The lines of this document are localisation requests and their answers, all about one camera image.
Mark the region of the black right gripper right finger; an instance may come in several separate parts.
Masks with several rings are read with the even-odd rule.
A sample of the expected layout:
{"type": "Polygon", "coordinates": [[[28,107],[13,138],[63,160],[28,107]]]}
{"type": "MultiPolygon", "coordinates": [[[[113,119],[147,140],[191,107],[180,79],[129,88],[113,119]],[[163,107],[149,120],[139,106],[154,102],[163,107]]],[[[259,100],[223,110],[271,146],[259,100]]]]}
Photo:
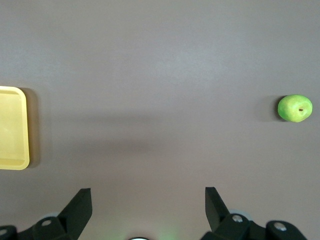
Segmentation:
{"type": "Polygon", "coordinates": [[[265,239],[265,228],[240,213],[230,213],[215,187],[205,188],[205,214],[211,231],[203,240],[265,239]]]}

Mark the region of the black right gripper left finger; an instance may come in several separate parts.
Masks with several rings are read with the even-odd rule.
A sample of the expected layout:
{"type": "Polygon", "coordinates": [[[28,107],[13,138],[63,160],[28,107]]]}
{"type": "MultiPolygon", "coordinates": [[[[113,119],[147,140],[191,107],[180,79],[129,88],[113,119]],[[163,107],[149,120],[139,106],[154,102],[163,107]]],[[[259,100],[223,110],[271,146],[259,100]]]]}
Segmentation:
{"type": "Polygon", "coordinates": [[[35,240],[77,240],[92,216],[92,196],[82,188],[57,215],[48,216],[32,227],[35,240]]]}

